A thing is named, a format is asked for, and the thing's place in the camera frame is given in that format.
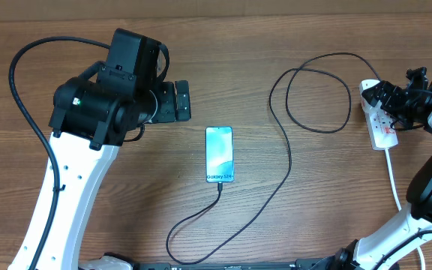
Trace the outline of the white power strip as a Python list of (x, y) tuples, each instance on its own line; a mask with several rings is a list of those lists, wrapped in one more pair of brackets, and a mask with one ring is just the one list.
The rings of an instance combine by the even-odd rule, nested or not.
[(387, 112), (379, 107), (372, 107), (362, 97), (364, 90), (375, 86), (380, 81), (377, 79), (365, 79), (359, 84), (359, 92), (361, 96), (361, 108), (364, 111), (364, 116), (367, 122), (367, 129), (370, 135), (370, 142), (373, 150), (385, 151), (398, 144), (396, 131), (390, 127), (393, 119)]

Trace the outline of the blue Samsung Galaxy smartphone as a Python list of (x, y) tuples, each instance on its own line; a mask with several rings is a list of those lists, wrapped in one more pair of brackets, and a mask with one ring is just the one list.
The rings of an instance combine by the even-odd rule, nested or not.
[(235, 180), (233, 129), (230, 126), (205, 129), (205, 174), (208, 183)]

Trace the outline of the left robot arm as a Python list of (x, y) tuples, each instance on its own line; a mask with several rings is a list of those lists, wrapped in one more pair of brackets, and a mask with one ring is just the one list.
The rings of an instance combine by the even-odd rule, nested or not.
[(166, 81), (167, 47), (119, 28), (108, 55), (60, 85), (51, 134), (36, 130), (48, 154), (40, 194), (12, 269), (137, 269), (132, 259), (105, 253), (80, 261), (98, 190), (127, 133), (191, 118), (189, 85)]

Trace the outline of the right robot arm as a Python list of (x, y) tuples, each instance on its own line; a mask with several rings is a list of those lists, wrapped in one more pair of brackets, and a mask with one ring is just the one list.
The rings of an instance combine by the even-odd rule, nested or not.
[[(360, 83), (361, 105), (371, 116), (382, 110), (407, 130), (422, 124), (432, 134), (432, 80), (426, 68), (408, 70), (405, 88), (384, 80)], [(432, 155), (415, 174), (406, 205), (373, 234), (357, 239), (315, 269), (398, 269), (398, 261), (432, 240)]]

